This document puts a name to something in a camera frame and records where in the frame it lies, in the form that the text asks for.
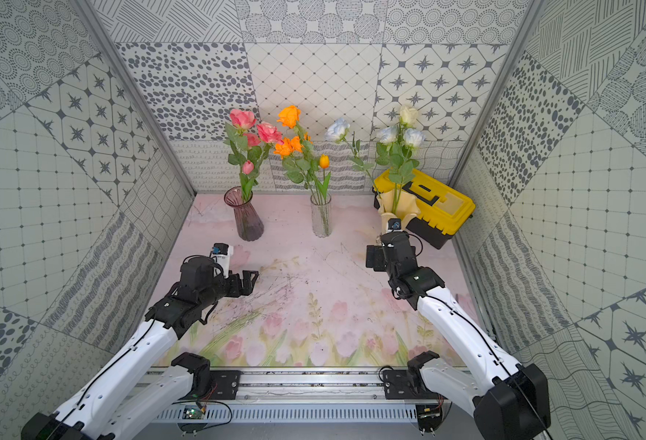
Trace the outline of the pink tulip flower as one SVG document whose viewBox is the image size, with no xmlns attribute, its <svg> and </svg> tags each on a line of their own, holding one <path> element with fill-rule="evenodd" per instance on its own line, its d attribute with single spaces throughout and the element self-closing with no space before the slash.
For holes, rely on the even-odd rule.
<svg viewBox="0 0 646 440">
<path fill-rule="evenodd" d="M 249 202 L 251 200 L 252 189 L 254 186 L 255 179 L 251 178 L 251 174 L 255 170 L 255 165 L 251 161 L 245 161 L 241 167 L 240 171 L 240 187 L 241 187 L 241 198 L 243 203 Z"/>
</svg>

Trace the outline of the orange tulip flower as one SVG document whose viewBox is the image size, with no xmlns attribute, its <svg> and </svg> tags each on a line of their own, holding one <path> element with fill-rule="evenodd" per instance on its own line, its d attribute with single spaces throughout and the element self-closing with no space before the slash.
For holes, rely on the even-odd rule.
<svg viewBox="0 0 646 440">
<path fill-rule="evenodd" d="M 315 188 L 317 189 L 317 192 L 322 194 L 322 196 L 329 194 L 328 187 L 331 178 L 331 174 L 328 172 L 329 165 L 329 157 L 325 154 L 321 155 L 318 160 L 318 166 L 322 172 L 322 176 L 315 181 Z"/>
</svg>

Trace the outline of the blue white rose stem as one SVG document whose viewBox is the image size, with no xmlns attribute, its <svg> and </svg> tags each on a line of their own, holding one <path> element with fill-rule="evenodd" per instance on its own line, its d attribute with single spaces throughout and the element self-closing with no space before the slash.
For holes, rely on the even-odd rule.
<svg viewBox="0 0 646 440">
<path fill-rule="evenodd" d="M 388 167 L 388 179 L 394 184 L 391 211 L 395 214 L 399 205 L 403 185 L 403 175 L 401 173 L 403 152 L 400 144 L 399 126 L 390 126 L 381 130 L 378 133 L 378 137 L 376 162 L 378 165 Z"/>
</svg>

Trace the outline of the orange rose large stem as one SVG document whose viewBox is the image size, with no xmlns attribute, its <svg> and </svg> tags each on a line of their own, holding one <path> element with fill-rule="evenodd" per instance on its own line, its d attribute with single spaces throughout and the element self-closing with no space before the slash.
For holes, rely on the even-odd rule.
<svg viewBox="0 0 646 440">
<path fill-rule="evenodd" d="M 276 144 L 274 146 L 274 154 L 281 158 L 282 165 L 284 167 L 284 173 L 285 173 L 286 177 L 287 177 L 286 172 L 288 171 L 288 168 L 289 168 L 287 158 L 289 157 L 289 155 L 291 153 L 292 153 L 292 147 L 291 147 L 290 139 L 288 139 L 288 137 L 285 137 L 281 143 Z"/>
</svg>

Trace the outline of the pink rose stem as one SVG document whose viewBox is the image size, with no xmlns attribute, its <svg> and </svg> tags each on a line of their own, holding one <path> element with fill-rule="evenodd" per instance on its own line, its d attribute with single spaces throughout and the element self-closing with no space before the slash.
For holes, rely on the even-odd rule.
<svg viewBox="0 0 646 440">
<path fill-rule="evenodd" d="M 274 146 L 283 141 L 283 135 L 277 127 L 269 123 L 260 123 L 256 129 L 257 133 L 255 134 L 262 143 L 262 165 L 269 159 L 270 153 L 272 152 Z M 259 171 L 259 176 L 257 177 L 255 183 L 256 187 L 259 184 L 258 178 L 262 174 L 261 168 Z"/>
<path fill-rule="evenodd" d="M 251 174 L 252 179 L 257 179 L 262 162 L 262 143 L 261 140 L 253 133 L 246 133 L 247 139 L 247 161 L 251 161 L 255 165 L 255 170 Z"/>
</svg>

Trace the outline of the cream white rose stem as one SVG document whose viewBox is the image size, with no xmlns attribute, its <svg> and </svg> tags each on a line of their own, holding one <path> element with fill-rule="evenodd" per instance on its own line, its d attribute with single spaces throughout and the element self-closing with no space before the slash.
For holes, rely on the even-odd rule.
<svg viewBox="0 0 646 440">
<path fill-rule="evenodd" d="M 403 187 L 413 179 L 413 170 L 417 166 L 413 158 L 414 152 L 423 142 L 424 135 L 416 129 L 416 120 L 419 111 L 412 106 L 402 106 L 398 133 L 392 144 L 392 170 L 389 177 L 394 182 L 394 199 L 392 199 L 392 212 L 396 213 L 401 199 Z"/>
</svg>

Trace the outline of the pink rosebud flower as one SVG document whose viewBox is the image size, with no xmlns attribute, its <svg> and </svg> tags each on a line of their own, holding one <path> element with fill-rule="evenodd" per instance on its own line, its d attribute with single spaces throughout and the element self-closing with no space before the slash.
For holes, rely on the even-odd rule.
<svg viewBox="0 0 646 440">
<path fill-rule="evenodd" d="M 253 133 L 256 118 L 253 112 L 232 109 L 229 113 L 229 123 L 226 124 L 227 145 L 230 148 L 228 163 L 237 165 L 239 173 L 245 161 L 247 161 L 247 139 L 246 133 Z"/>
</svg>

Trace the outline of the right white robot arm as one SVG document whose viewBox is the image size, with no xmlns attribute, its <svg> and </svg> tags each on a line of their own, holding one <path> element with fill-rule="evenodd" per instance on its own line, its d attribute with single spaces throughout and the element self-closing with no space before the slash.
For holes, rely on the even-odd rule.
<svg viewBox="0 0 646 440">
<path fill-rule="evenodd" d="M 427 351 L 407 363 L 412 389 L 449 399 L 472 416 L 485 439 L 533 439 L 551 425 L 548 380 L 524 366 L 470 318 L 429 267 L 418 264 L 410 236 L 388 230 L 366 248 L 367 268 L 389 277 L 392 296 L 409 302 L 460 356 L 467 372 Z"/>
</svg>

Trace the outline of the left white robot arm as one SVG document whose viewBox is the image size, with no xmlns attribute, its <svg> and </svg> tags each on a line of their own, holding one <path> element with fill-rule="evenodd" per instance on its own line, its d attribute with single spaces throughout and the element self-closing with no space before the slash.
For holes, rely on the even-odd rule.
<svg viewBox="0 0 646 440">
<path fill-rule="evenodd" d="M 234 273 L 229 248 L 218 243 L 208 256 L 184 259 L 180 279 L 152 305 L 145 320 L 119 352 L 74 396 L 51 414 L 35 414 L 22 427 L 23 439 L 132 439 L 174 403 L 200 411 L 207 399 L 233 399 L 240 372 L 214 373 L 209 359 L 181 353 L 160 379 L 130 397 L 152 364 L 193 326 L 206 325 L 223 299 L 252 294 L 258 271 Z"/>
</svg>

